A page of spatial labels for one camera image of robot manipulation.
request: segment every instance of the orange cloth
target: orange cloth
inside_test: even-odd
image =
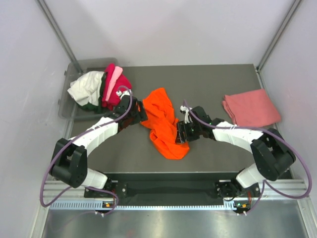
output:
[[[148,120],[141,124],[151,129],[150,139],[156,149],[167,159],[180,160],[189,151],[188,143],[176,144],[176,123],[174,108],[164,88],[150,93],[143,100]]]

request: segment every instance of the pile of clothes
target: pile of clothes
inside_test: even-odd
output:
[[[84,110],[102,113],[103,108],[113,110],[119,104],[116,94],[120,86],[132,89],[129,80],[122,74],[123,69],[110,64],[104,72],[90,71],[70,84],[69,95]]]

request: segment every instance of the metal pole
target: metal pole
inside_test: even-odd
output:
[[[286,27],[287,27],[288,24],[290,23],[291,19],[293,18],[293,16],[294,16],[296,10],[298,9],[298,7],[299,7],[299,5],[301,4],[302,1],[303,1],[303,0],[295,0],[295,1],[293,2],[293,4],[292,4],[292,6],[290,7],[290,9],[289,9],[289,11],[288,11],[286,17],[285,17],[284,20],[283,20],[281,26],[278,28],[278,30],[277,30],[277,32],[276,32],[276,34],[275,34],[273,40],[271,41],[271,43],[270,43],[270,45],[268,46],[268,48],[267,48],[265,54],[263,55],[263,57],[262,57],[262,59],[261,59],[261,61],[260,61],[260,63],[259,63],[259,66],[257,67],[257,70],[258,70],[259,72],[263,69],[263,67],[264,67],[264,65],[265,65],[265,63],[266,63],[266,61],[267,61],[267,59],[268,59],[269,56],[272,54],[272,52],[273,52],[273,50],[274,50],[276,44],[278,43],[279,39],[280,39],[281,36],[283,35],[283,33],[284,33]]]
[[[47,6],[45,0],[36,0],[37,4],[39,5],[39,7],[41,8],[42,12],[44,13],[46,19],[48,20],[49,24],[51,25],[51,27],[53,28],[59,42],[61,43],[62,47],[64,48],[66,54],[68,55],[69,59],[71,62],[74,63],[74,66],[76,67],[77,71],[82,74],[83,70],[80,67],[79,63],[77,62],[77,59],[73,53],[73,51],[71,50],[65,36],[63,35],[61,29],[59,28],[56,20],[54,19],[49,7]]]

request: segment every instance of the pink towel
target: pink towel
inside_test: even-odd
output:
[[[107,90],[107,93],[106,93],[106,102],[109,101],[109,98],[110,98],[111,92],[113,90],[113,87],[115,86],[115,83],[116,83],[117,79],[120,77],[120,75],[122,74],[122,72],[123,72],[122,68],[120,68],[118,66],[116,66],[114,68],[112,77],[111,77],[109,85],[108,85],[108,90]]]
[[[281,115],[264,89],[225,95],[222,105],[233,123],[262,127],[281,121]]]

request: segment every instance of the folded pink towel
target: folded pink towel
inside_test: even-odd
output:
[[[281,115],[264,89],[225,95],[222,105],[233,123],[262,127],[281,121]]]

